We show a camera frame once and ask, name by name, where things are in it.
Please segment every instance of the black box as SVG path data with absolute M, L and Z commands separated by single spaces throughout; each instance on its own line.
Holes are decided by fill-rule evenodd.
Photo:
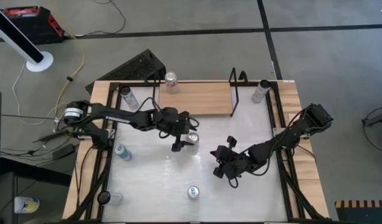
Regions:
M 44 7 L 12 7 L 1 11 L 33 44 L 63 41 L 64 30 Z
M 103 75 L 99 80 L 163 80 L 166 74 L 165 65 L 149 50 L 145 50 L 114 70 Z M 87 85 L 86 91 L 91 94 L 94 82 Z

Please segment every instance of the yellow cable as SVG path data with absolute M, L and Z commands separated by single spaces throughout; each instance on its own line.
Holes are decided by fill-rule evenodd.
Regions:
M 54 10 L 54 11 L 55 11 L 55 12 L 54 12 L 55 16 L 58 15 L 58 17 L 60 18 L 60 21 L 62 21 L 62 23 L 64 24 L 64 26 L 65 26 L 65 27 L 68 27 L 68 26 L 67 26 L 67 23 L 65 22 L 65 19 L 64 19 L 62 16 L 59 15 L 57 8 L 50 2 L 50 0 L 47 0 L 47 3 L 50 5 L 50 7 L 52 7 L 52 8 L 55 9 L 55 10 Z M 82 70 L 82 68 L 85 66 L 85 51 L 84 51 L 82 45 L 80 44 L 79 40 L 78 40 L 74 35 L 72 35 L 71 33 L 69 33 L 68 29 L 65 29 L 65 32 L 66 32 L 72 39 L 75 40 L 75 43 L 78 45 L 79 49 L 80 49 L 81 52 L 82 52 L 82 62 L 81 62 L 81 64 L 79 65 L 78 69 L 76 69 L 76 71 L 73 72 L 72 75 L 70 75 L 70 77 L 72 78 L 72 77 L 74 77 L 77 73 L 79 73 L 80 70 Z M 64 86 L 62 87 L 61 92 L 60 92 L 60 94 L 58 95 L 58 98 L 57 98 L 56 106 L 58 106 L 58 104 L 60 103 L 61 98 L 62 98 L 62 96 L 63 96 L 65 90 L 67 89 L 67 86 L 68 86 L 69 83 L 70 83 L 70 81 L 67 80 L 67 82 L 65 82 Z M 56 115 L 57 115 L 57 109 L 55 109 L 54 117 L 56 117 Z

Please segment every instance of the wooden table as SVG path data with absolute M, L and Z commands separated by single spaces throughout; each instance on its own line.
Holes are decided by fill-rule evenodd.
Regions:
M 122 81 L 123 83 L 141 83 L 141 81 Z M 227 82 L 227 80 L 184 80 L 181 82 Z M 300 105 L 299 95 L 297 93 L 296 84 L 294 81 L 286 81 L 281 80 L 278 81 L 278 89 L 279 95 L 281 97 L 282 109 L 284 112 L 284 117 L 286 123 L 288 123 L 292 117 L 299 112 L 302 107 Z M 95 82 L 93 93 L 91 94 L 91 103 L 101 103 L 103 105 L 107 102 L 108 90 L 109 90 L 110 81 L 98 81 Z M 276 126 L 281 127 L 279 122 L 279 113 L 276 108 L 276 100 L 274 98 L 274 94 L 271 94 L 271 101 L 273 104 L 273 112 L 274 119 L 276 121 Z M 97 120 L 94 121 L 95 124 L 99 127 L 102 126 L 103 121 Z M 302 139 L 300 141 L 300 145 L 310 152 L 312 152 L 312 148 L 309 140 Z M 80 147 L 78 150 L 76 168 L 78 174 L 80 173 L 80 167 L 82 164 L 82 160 L 86 155 L 87 150 L 89 150 L 91 146 L 91 140 L 82 141 L 80 143 Z M 84 162 L 83 165 L 83 176 L 82 176 L 82 186 L 80 188 L 80 200 L 82 201 L 90 189 L 91 177 L 93 175 L 93 169 L 95 165 L 97 150 L 91 150 Z M 318 175 L 317 166 L 315 165 L 314 158 L 300 149 L 295 149 L 294 154 L 294 164 L 296 168 L 297 178 L 299 181 L 299 187 L 303 194 L 307 197 L 309 202 L 315 207 L 315 209 L 323 216 L 328 217 L 327 205 L 324 199 L 324 193 L 322 192 L 320 177 Z M 293 211 L 293 217 L 298 217 L 296 198 L 289 188 L 289 194 L 291 198 L 291 207 Z M 77 202 L 77 185 L 75 174 L 72 175 L 71 185 L 68 191 L 67 202 L 65 204 L 65 209 L 62 218 L 68 218 L 76 209 Z M 93 203 L 93 210 L 91 213 L 92 218 L 96 218 L 97 216 L 98 203 L 95 201 Z

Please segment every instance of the wooden shelf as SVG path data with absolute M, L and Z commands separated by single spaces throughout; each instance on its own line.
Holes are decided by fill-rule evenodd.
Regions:
M 192 115 L 231 114 L 231 87 L 229 83 L 179 83 L 179 92 L 166 91 L 165 84 L 159 88 L 159 106 L 188 111 Z

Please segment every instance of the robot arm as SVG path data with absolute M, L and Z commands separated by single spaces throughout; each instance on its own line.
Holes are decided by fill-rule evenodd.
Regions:
M 91 136 L 93 144 L 97 149 L 107 149 L 112 146 L 108 132 L 107 130 L 98 128 L 92 122 L 96 119 L 117 121 L 131 125 L 134 129 L 140 131 L 157 129 L 160 132 L 166 133 L 165 136 L 161 136 L 160 133 L 159 136 L 161 138 L 174 136 L 176 139 L 172 145 L 173 152 L 179 152 L 185 145 L 191 145 L 191 143 L 181 141 L 180 137 L 182 134 L 188 134 L 190 129 L 196 131 L 196 127 L 198 126 L 198 121 L 190 118 L 189 112 L 184 111 L 178 113 L 175 108 L 160 109 L 156 107 L 155 109 L 146 111 L 140 111 L 138 109 L 135 112 L 129 112 L 107 108 L 102 104 L 90 103 L 88 101 L 69 103 L 63 116 L 65 124 L 73 128 L 80 128 L 85 134 Z M 196 126 L 191 124 L 191 119 L 197 122 Z
M 321 105 L 311 104 L 297 115 L 300 115 L 300 118 L 294 123 L 292 119 L 283 132 L 266 142 L 254 144 L 241 153 L 232 151 L 236 140 L 229 136 L 228 147 L 218 146 L 216 151 L 210 152 L 220 164 L 213 174 L 219 178 L 225 174 L 229 180 L 240 177 L 243 172 L 253 174 L 267 163 L 273 152 L 296 147 L 303 134 L 321 133 L 330 127 L 333 120 Z

